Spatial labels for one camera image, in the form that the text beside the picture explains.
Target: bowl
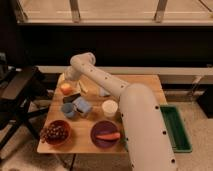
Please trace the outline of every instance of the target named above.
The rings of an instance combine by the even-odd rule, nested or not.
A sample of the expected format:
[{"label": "bowl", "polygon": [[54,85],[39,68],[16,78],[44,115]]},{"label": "bowl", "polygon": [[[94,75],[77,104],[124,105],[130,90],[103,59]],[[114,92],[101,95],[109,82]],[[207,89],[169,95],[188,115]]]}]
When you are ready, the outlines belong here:
[{"label": "bowl", "polygon": [[55,120],[44,129],[44,139],[51,146],[61,146],[71,135],[71,127],[64,120]]},{"label": "bowl", "polygon": [[106,149],[114,146],[119,140],[119,138],[115,140],[103,140],[97,137],[99,135],[106,135],[112,133],[119,133],[117,126],[110,121],[100,121],[93,126],[90,133],[90,137],[95,146]]}]

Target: white object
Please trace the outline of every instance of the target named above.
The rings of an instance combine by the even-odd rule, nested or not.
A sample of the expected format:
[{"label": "white object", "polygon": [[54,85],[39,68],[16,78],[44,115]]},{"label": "white object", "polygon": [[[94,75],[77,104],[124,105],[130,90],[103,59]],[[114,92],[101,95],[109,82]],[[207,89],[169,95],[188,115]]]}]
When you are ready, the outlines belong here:
[{"label": "white object", "polygon": [[163,134],[166,127],[154,93],[143,84],[129,84],[94,67],[94,58],[91,53],[72,57],[72,72],[66,72],[65,77],[77,79],[83,73],[119,100],[133,171],[176,171],[177,163],[168,134]]},{"label": "white object", "polygon": [[110,93],[108,91],[106,91],[104,88],[100,87],[100,93],[99,93],[99,95],[101,97],[108,97],[108,96],[110,96]]},{"label": "white object", "polygon": [[108,118],[113,118],[118,110],[118,104],[113,100],[106,100],[101,107],[104,115]]}]

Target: carrot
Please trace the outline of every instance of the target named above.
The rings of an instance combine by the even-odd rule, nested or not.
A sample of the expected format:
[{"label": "carrot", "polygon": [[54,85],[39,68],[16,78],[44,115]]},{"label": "carrot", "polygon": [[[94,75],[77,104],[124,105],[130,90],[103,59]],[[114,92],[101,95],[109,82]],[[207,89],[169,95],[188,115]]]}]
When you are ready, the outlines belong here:
[{"label": "carrot", "polygon": [[96,135],[96,138],[101,139],[101,140],[117,140],[121,137],[120,132],[114,132],[110,134],[101,134],[101,135]]}]

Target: green plastic bin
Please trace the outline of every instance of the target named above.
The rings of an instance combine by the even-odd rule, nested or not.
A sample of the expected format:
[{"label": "green plastic bin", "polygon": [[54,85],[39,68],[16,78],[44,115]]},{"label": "green plastic bin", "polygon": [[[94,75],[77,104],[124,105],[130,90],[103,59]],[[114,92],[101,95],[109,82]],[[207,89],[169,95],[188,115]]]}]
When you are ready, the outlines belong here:
[{"label": "green plastic bin", "polygon": [[160,106],[163,119],[175,153],[190,153],[192,146],[187,136],[178,109],[172,105]]}]

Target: small white cup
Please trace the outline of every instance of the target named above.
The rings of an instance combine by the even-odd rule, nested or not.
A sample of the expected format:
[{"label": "small white cup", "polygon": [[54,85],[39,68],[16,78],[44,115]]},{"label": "small white cup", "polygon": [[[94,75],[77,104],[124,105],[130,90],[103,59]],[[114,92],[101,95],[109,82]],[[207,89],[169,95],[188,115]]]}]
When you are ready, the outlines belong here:
[{"label": "small white cup", "polygon": [[113,100],[106,100],[101,107],[107,118],[113,118],[118,110],[118,104]]}]

